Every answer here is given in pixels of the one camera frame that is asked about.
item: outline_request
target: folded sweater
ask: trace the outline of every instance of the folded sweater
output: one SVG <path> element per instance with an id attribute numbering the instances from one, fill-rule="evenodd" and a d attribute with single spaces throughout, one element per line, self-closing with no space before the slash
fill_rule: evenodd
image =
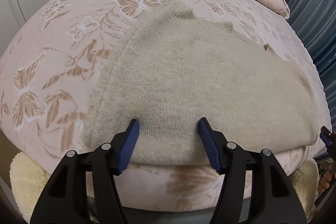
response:
<path id="1" fill-rule="evenodd" d="M 246 150 L 312 145 L 315 100 L 302 70 L 265 51 L 231 23 L 195 17 L 178 0 L 143 12 L 110 55 L 83 130 L 95 149 L 131 119 L 140 136 L 131 160 L 159 165 L 208 163 L 197 133 L 214 130 Z"/>

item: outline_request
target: human hand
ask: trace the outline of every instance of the human hand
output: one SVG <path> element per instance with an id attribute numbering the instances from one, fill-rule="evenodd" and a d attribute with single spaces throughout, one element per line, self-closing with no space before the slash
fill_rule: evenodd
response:
<path id="1" fill-rule="evenodd" d="M 333 176 L 331 174 L 332 168 L 333 168 L 333 165 L 330 164 L 329 167 L 328 167 L 328 171 L 325 173 L 324 177 L 320 178 L 319 186 L 318 186 L 319 193 L 323 193 L 325 191 L 325 189 L 329 188 L 329 182 L 333 178 Z"/>

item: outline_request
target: teal curtain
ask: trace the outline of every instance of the teal curtain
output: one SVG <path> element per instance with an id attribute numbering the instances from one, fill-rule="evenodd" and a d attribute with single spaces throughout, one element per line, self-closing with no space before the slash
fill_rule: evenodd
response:
<path id="1" fill-rule="evenodd" d="M 336 0 L 286 0 L 288 23 L 307 48 L 320 74 L 336 132 Z"/>

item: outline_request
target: metal screw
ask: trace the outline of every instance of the metal screw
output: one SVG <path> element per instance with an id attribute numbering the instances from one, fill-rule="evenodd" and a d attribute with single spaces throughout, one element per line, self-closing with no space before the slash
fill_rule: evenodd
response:
<path id="1" fill-rule="evenodd" d="M 234 142 L 228 142 L 226 146 L 227 148 L 230 149 L 235 149 L 237 147 L 237 145 Z"/>
<path id="2" fill-rule="evenodd" d="M 67 157 L 71 158 L 76 154 L 76 152 L 74 150 L 70 150 L 67 152 Z"/>
<path id="3" fill-rule="evenodd" d="M 109 143 L 104 143 L 102 146 L 101 146 L 102 150 L 109 150 L 111 148 L 111 145 Z"/>
<path id="4" fill-rule="evenodd" d="M 272 155 L 272 151 L 269 150 L 269 149 L 264 149 L 262 152 L 265 156 L 271 156 Z"/>

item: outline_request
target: mattress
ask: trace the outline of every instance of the mattress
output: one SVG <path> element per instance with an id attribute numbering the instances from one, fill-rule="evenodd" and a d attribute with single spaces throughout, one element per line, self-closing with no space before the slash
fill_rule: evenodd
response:
<path id="1" fill-rule="evenodd" d="M 7 138 L 52 173 L 71 149 L 88 152 L 83 120 L 106 59 L 119 38 L 164 0 L 51 0 L 17 33 L 0 59 L 0 126 Z M 318 72 L 285 19 L 255 0 L 181 0 L 197 17 L 231 21 L 237 32 L 268 44 L 293 60 L 312 86 L 319 127 L 331 130 L 330 114 Z M 276 153 L 287 174 L 322 148 L 312 145 Z M 246 174 L 245 197 L 251 191 Z M 88 173 L 88 194 L 93 196 Z M 209 165 L 160 166 L 130 163 L 115 178 L 123 206 L 155 211 L 215 206 L 223 176 Z"/>

